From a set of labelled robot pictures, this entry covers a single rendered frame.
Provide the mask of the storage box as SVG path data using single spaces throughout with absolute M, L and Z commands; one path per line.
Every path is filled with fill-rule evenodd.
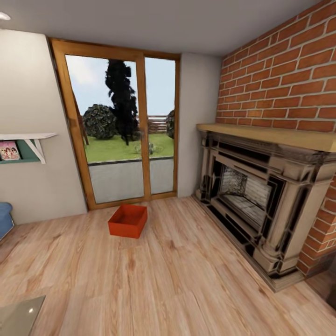
M 147 221 L 147 207 L 122 204 L 108 221 L 110 235 L 139 239 Z

